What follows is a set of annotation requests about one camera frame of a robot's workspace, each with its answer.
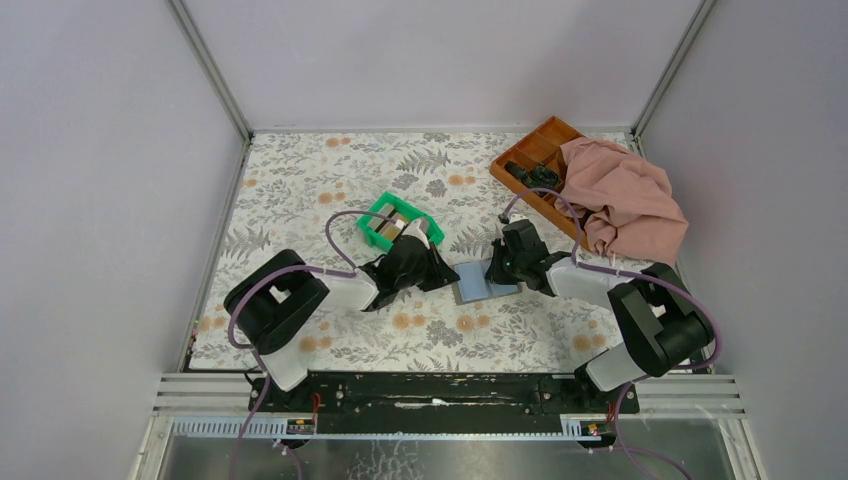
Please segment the grey leather card holder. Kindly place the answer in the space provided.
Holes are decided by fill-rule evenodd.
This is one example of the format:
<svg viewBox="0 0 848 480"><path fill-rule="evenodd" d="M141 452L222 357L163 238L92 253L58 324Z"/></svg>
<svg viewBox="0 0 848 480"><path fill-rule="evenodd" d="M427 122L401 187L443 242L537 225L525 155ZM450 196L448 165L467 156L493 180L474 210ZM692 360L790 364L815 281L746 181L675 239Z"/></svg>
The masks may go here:
<svg viewBox="0 0 848 480"><path fill-rule="evenodd" d="M491 265L491 259L460 263L452 266L459 275L459 281L452 284L457 305L472 304L496 298L518 294L520 285L500 285L490 282L485 274Z"/></svg>

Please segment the green plastic bin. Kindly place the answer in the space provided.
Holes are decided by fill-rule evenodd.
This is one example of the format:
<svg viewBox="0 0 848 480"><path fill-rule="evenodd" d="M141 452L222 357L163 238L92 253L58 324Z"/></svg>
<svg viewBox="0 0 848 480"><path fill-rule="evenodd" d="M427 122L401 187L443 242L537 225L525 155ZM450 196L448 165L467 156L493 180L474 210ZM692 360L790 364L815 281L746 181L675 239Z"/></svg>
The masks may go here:
<svg viewBox="0 0 848 480"><path fill-rule="evenodd" d="M382 252L387 253L403 228L419 218L427 222L425 234L431 243L439 246L445 238L443 231L430 215L390 192L384 192L369 208L369 212L377 213L377 216L362 216L357 221L357 226L362 231L366 244Z"/></svg>

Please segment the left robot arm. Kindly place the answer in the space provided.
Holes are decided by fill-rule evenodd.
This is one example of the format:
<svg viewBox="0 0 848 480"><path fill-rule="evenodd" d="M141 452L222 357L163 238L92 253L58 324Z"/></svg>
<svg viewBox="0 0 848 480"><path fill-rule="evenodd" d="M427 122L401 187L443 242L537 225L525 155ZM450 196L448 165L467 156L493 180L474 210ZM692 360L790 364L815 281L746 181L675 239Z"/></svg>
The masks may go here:
<svg viewBox="0 0 848 480"><path fill-rule="evenodd" d="M406 289L429 292L459 280L434 244L403 235L387 253L351 272L308 265L286 249L234 287L224 307L260 367L278 389L290 391L309 370L295 337L320 308L376 311Z"/></svg>

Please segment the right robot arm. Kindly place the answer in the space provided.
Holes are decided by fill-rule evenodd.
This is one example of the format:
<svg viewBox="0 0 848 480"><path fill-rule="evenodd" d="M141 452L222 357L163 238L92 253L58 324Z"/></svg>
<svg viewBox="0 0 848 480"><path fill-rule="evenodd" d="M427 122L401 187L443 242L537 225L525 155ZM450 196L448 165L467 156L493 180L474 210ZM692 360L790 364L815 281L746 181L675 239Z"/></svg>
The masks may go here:
<svg viewBox="0 0 848 480"><path fill-rule="evenodd" d="M715 341L712 322L669 265L654 263L639 272L589 265L572 252L550 251L527 218L499 221L488 281L522 284L613 314L621 343L574 372L586 391L607 393L638 378L661 377Z"/></svg>

